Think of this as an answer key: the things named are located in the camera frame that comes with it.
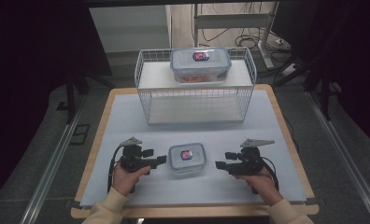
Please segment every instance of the white metal basket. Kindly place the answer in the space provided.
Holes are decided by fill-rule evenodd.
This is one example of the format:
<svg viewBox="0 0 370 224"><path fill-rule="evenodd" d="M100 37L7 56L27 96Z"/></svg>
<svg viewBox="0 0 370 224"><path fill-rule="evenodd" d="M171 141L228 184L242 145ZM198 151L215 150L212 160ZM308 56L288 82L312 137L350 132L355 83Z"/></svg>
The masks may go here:
<svg viewBox="0 0 370 224"><path fill-rule="evenodd" d="M257 72L249 49L227 49L232 61L224 82L177 83L171 49L145 49L138 55L135 85L148 124L242 122Z"/></svg>

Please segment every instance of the sleeve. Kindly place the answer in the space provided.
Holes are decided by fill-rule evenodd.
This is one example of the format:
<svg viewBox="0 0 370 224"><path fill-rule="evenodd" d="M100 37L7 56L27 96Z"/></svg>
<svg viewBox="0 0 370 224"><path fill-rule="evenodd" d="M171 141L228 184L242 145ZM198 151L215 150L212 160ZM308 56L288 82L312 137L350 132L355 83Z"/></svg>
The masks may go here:
<svg viewBox="0 0 370 224"><path fill-rule="evenodd" d="M291 204L283 199L269 208L269 214L276 224L309 224L313 223L305 214L297 213Z"/></svg>
<svg viewBox="0 0 370 224"><path fill-rule="evenodd" d="M92 207L90 216L83 221L83 224L121 223L121 210L127 200L126 197L111 188L106 198Z"/></svg>

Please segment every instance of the floor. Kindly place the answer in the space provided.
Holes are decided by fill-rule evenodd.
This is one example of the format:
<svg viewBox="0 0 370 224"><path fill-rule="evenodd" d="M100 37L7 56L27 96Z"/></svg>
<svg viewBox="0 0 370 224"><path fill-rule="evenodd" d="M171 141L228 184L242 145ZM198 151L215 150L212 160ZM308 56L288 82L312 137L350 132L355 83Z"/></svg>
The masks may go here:
<svg viewBox="0 0 370 224"><path fill-rule="evenodd" d="M232 6L235 12L239 12L244 5ZM204 5L204 11L212 10L221 13L226 6ZM255 4L254 10L259 10L259 5ZM261 11L269 7L262 6ZM173 48L185 48L192 46L191 32L191 6L172 7L173 15L180 15L184 18L173 19ZM218 35L220 31L205 30L206 39L211 39ZM201 32L199 35L200 43L209 46L235 47L235 39L238 34L253 33L258 34L258 29L231 29L214 39L205 41ZM274 52L274 64L279 67L289 56L286 52L288 45L277 44L278 37L270 35L269 43ZM257 48L252 48L253 43L248 42L252 57L258 70L257 83L272 84L282 75L277 70L266 70L261 54ZM107 55L113 77L105 77L117 85L119 88L133 87L134 68L136 53L109 53ZM302 83L305 76L300 76L285 85L275 88L280 109L287 121L292 134L292 139L297 146L301 161L306 170L311 187L313 188L320 211L314 216L310 216L315 223L370 223L370 211L367 201L363 195L365 192L359 188L358 181L354 179L354 170L349 169L348 161L343 160L344 156L337 149L337 141L332 139L320 112L313 104L313 96L303 90ZM109 88L88 79L91 92L87 95L77 95L78 106L82 108L76 118L75 126L77 130L72 130L74 134L69 139L63 139L63 133L68 132L70 126L66 125L67 112L57 110L60 102L66 101L65 88L61 87L53 91L50 95L50 107L43 122L40 124L31 145L24 154L17 169L13 172L10 179L0 192L0 223L81 223L81 219L73 219L70 216L75 195L78 190L78 183L81 179L83 169L91 150L95 132L99 119L109 94ZM332 125L336 133L340 136L340 144L349 154L351 161L356 167L356 171L363 178L366 189L370 190L370 140L362 130L347 116L335 96L330 98L330 115ZM50 164L51 159L56 155L58 147L67 143L58 164ZM46 167L51 165L55 172L46 173ZM29 208L33 201L33 195L38 192L36 189L41 186L41 178L52 175L54 178L48 185L46 194L39 194L41 201L37 204L40 210L29 218L24 212ZM246 220L248 223L255 223L252 219ZM220 219L219 223L231 223Z"/></svg>

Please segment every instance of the red and blue sticker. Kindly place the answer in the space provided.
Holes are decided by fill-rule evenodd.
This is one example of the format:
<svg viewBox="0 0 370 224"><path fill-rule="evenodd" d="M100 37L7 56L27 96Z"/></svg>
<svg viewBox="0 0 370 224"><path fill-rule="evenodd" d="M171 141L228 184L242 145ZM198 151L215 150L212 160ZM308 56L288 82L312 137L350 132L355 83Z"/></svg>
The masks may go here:
<svg viewBox="0 0 370 224"><path fill-rule="evenodd" d="M193 54L193 59L196 62L208 61L209 56L208 56L208 53L206 51L196 51Z"/></svg>
<svg viewBox="0 0 370 224"><path fill-rule="evenodd" d="M192 152L190 150L181 151L181 158L183 161L189 161L192 159Z"/></svg>

